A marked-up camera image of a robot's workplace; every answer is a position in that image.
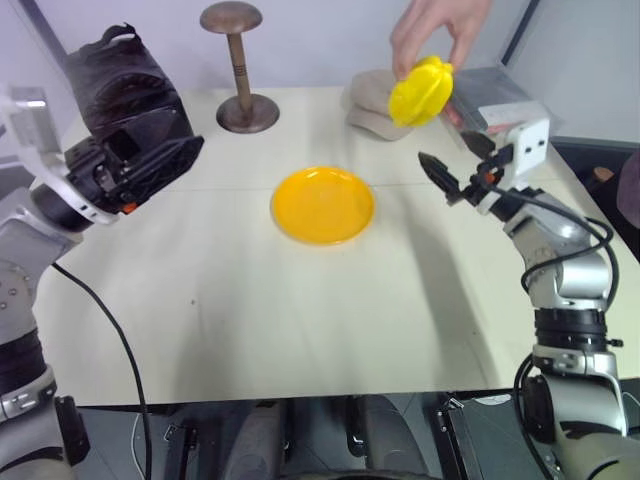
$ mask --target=table surface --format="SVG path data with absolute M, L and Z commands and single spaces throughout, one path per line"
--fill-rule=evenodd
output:
M 523 263 L 502 226 L 448 207 L 420 169 L 438 156 L 461 179 L 477 159 L 439 119 L 397 142 L 345 124 L 341 88 L 268 89 L 269 130 L 238 135 L 215 121 L 231 92 L 182 95 L 206 142 L 192 170 L 134 214 L 95 226 L 61 264 L 120 321 L 150 403 L 504 388 L 535 341 Z M 63 139 L 87 134 L 78 118 Z M 316 165 L 369 185 L 369 228 L 338 246 L 286 237 L 269 203 L 289 174 Z M 531 177 L 603 219 L 550 149 Z M 640 375 L 640 268 L 613 241 L 621 285 L 607 319 L 621 377 Z M 49 269 L 35 305 L 60 394 L 81 405 L 135 404 L 123 348 L 78 287 Z

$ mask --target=white wall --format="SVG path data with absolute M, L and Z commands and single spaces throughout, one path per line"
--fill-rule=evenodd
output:
M 177 88 L 232 86 L 226 39 L 203 30 L 200 13 L 215 0 L 38 0 L 67 51 L 97 40 L 106 27 L 136 27 Z M 254 86 L 344 85 L 360 71 L 389 68 L 389 35 L 407 2 L 250 0 L 264 22 L 245 35 Z M 528 0 L 495 0 L 469 65 L 499 59 Z M 444 29 L 424 52 L 448 56 Z
M 640 142 L 640 2 L 540 3 L 509 70 L 557 135 Z
M 15 2 L 0 1 L 0 83 L 44 87 L 56 129 L 62 133 L 77 113 L 71 88 L 24 12 L 14 7 Z

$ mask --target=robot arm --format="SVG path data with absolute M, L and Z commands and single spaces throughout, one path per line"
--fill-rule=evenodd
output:
M 504 222 L 524 260 L 522 284 L 537 337 L 532 366 L 541 371 L 522 379 L 527 432 L 551 444 L 566 478 L 635 478 L 640 442 L 626 437 L 616 359 L 607 349 L 621 342 L 606 339 L 605 311 L 616 283 L 591 246 L 584 220 L 526 181 L 545 159 L 548 127 L 547 120 L 516 127 L 499 139 L 501 148 L 480 134 L 465 134 L 483 162 L 464 190 L 437 158 L 420 153 L 419 159 L 450 205 L 465 199 Z
M 133 35 L 114 41 L 120 35 Z M 0 198 L 0 477 L 74 478 L 89 450 L 71 397 L 55 397 L 31 311 L 43 271 L 94 223 L 129 214 L 189 170 L 202 147 L 180 98 L 133 27 L 69 58 L 92 136 L 65 152 L 40 89 L 0 86 L 0 132 L 38 178 Z

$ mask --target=black cable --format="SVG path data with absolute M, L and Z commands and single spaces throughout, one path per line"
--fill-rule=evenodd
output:
M 578 250 L 577 252 L 573 252 L 573 253 L 569 253 L 567 255 L 561 255 L 559 257 L 556 258 L 552 258 L 550 260 L 546 260 L 544 262 L 541 262 L 537 265 L 532 266 L 531 268 L 527 269 L 523 274 L 522 277 L 520 277 L 520 284 L 522 285 L 522 288 L 524 289 L 525 292 L 529 291 L 529 287 L 527 284 L 527 281 L 530 277 L 530 275 L 532 273 L 534 273 L 535 271 L 541 269 L 541 268 L 545 268 L 548 267 L 550 265 L 557 265 L 559 263 L 562 263 L 566 260 L 570 260 L 572 258 L 577 258 L 577 257 L 581 257 L 583 255 L 587 255 L 589 253 L 592 253 L 600 248 L 604 248 L 605 251 L 607 252 L 607 256 L 609 257 L 609 263 L 611 265 L 611 285 L 609 288 L 609 295 L 607 296 L 607 310 L 609 309 L 609 307 L 611 306 L 611 304 L 613 303 L 613 300 L 616 296 L 616 293 L 618 291 L 618 284 L 620 283 L 620 270 L 618 267 L 618 260 L 616 259 L 616 255 L 613 252 L 613 249 L 611 248 L 611 246 L 609 245 L 609 243 L 611 242 L 611 240 L 613 239 L 613 230 L 611 229 L 611 227 L 609 227 L 609 225 L 605 224 L 604 222 L 601 222 L 599 220 L 596 220 L 594 218 L 586 218 L 583 219 L 580 216 L 569 212 L 561 207 L 558 207 L 556 205 L 552 205 L 550 203 L 547 202 L 542 202 L 540 200 L 536 200 L 535 198 L 531 198 L 528 197 L 526 195 L 523 195 L 521 193 L 518 192 L 512 192 L 512 191 L 507 191 L 507 190 L 503 190 L 501 188 L 496 187 L 495 185 L 493 185 L 492 183 L 490 183 L 486 178 L 485 178 L 485 174 L 489 173 L 489 170 L 491 169 L 491 165 L 490 164 L 486 164 L 486 166 L 481 166 L 480 169 L 478 170 L 478 178 L 480 180 L 480 184 L 486 188 L 487 190 L 497 193 L 499 195 L 502 196 L 506 196 L 506 197 L 510 197 L 516 200 L 519 200 L 521 202 L 525 202 L 528 203 L 530 205 L 535 205 L 537 207 L 543 208 L 545 210 L 548 210 L 552 213 L 555 213 L 557 215 L 560 215 L 561 217 L 564 217 L 568 220 L 571 220 L 573 223 L 575 223 L 576 225 L 578 225 L 579 227 L 583 228 L 584 230 L 586 230 L 588 233 L 590 233 L 591 235 L 593 235 L 597 240 L 598 243 L 596 243 L 593 246 L 584 248 L 582 250 Z M 595 225 L 598 225 L 599 227 L 601 227 L 603 230 L 605 230 L 606 232 L 606 236 L 602 236 L 600 234 L 600 232 L 598 232 L 595 228 L 593 228 L 591 225 L 589 225 L 589 223 L 587 222 L 591 222 Z
M 98 304 L 98 307 L 100 307 L 100 310 L 102 310 L 102 312 L 109 319 L 109 321 L 111 322 L 111 325 L 113 325 L 113 328 L 116 329 L 116 332 L 118 333 L 118 337 L 120 337 L 120 341 L 122 342 L 122 346 L 127 352 L 127 357 L 129 358 L 129 363 L 131 364 L 131 370 L 133 370 L 133 376 L 136 381 L 136 389 L 138 390 L 138 399 L 140 401 L 140 414 L 142 415 L 142 427 L 144 429 L 144 443 L 145 443 L 145 451 L 146 451 L 144 474 L 145 474 L 146 480 L 151 480 L 152 450 L 151 450 L 151 428 L 149 426 L 149 410 L 147 408 L 147 402 L 144 398 L 144 390 L 142 389 L 142 379 L 140 378 L 140 370 L 138 369 L 138 363 L 136 362 L 136 359 L 133 356 L 133 351 L 131 350 L 131 346 L 127 341 L 127 337 L 125 336 L 124 331 L 122 330 L 122 327 L 120 327 L 120 325 L 118 324 L 113 314 L 109 311 L 109 309 L 104 304 L 102 299 L 98 296 L 98 294 L 91 289 L 91 287 L 89 287 L 86 283 L 84 283 L 78 277 L 69 273 L 67 270 L 65 270 L 63 267 L 61 267 L 57 263 L 54 263 L 52 267 L 56 269 L 58 273 L 64 275 L 73 283 L 75 283 L 80 288 L 82 288 L 85 292 L 87 292 L 87 294 L 89 294 L 89 296 Z
M 520 385 L 524 381 L 524 379 L 527 378 L 532 368 L 533 355 L 529 354 L 527 355 L 527 358 L 525 358 L 520 364 L 520 367 L 516 372 L 516 377 L 513 380 L 513 407 L 515 409 L 516 419 L 518 420 L 518 426 L 520 427 L 520 433 L 522 433 L 522 438 L 524 439 L 524 443 L 527 444 L 527 448 L 529 449 L 531 456 L 540 468 L 540 471 L 544 475 L 544 478 L 547 480 L 553 480 L 553 476 L 551 475 L 551 473 L 549 473 L 548 467 L 545 465 L 542 457 L 540 456 L 540 453 L 538 453 L 538 450 L 533 444 L 533 441 L 531 440 L 531 437 L 529 436 L 529 433 L 525 428 L 524 419 L 522 418 L 522 410 L 520 407 Z

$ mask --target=finger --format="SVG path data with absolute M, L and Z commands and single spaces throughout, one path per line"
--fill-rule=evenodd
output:
M 441 24 L 440 17 L 433 15 L 427 9 L 416 20 L 414 28 L 393 49 L 394 73 L 396 73 L 398 79 L 404 78 L 409 74 L 409 71 L 416 63 L 422 45 Z
M 400 19 L 397 21 L 396 26 L 393 28 L 393 32 L 391 32 L 391 45 L 396 46 L 399 45 L 407 32 L 411 30 L 413 24 L 420 17 L 422 13 L 422 9 L 425 7 L 427 2 L 420 0 L 412 0 L 409 6 L 406 8 Z
M 474 34 L 463 32 L 454 37 L 449 63 L 453 65 L 454 71 L 459 70 L 469 56 L 473 45 Z
M 404 68 L 399 62 L 398 52 L 402 48 L 407 35 L 410 35 L 412 30 L 416 28 L 417 21 L 420 19 L 422 14 L 422 9 L 426 5 L 427 2 L 425 1 L 413 0 L 405 10 L 391 34 L 391 46 L 393 49 L 391 65 L 393 74 L 398 80 L 402 80 L 409 73 L 409 69 Z
M 443 109 L 443 112 L 449 119 L 449 121 L 457 128 L 462 127 L 462 116 L 458 113 L 458 111 L 453 107 L 451 102 L 448 102 Z

